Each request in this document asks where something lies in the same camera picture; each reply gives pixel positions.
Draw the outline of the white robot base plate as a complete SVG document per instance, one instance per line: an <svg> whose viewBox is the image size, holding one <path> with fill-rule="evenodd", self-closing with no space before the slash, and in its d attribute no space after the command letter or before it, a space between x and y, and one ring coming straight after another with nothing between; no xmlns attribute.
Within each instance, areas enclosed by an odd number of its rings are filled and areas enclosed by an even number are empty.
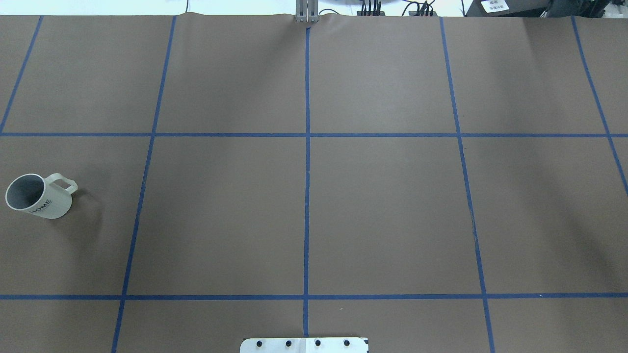
<svg viewBox="0 0 628 353"><path fill-rule="evenodd" d="M251 338L240 345L240 353L368 353L367 338L294 337Z"/></svg>

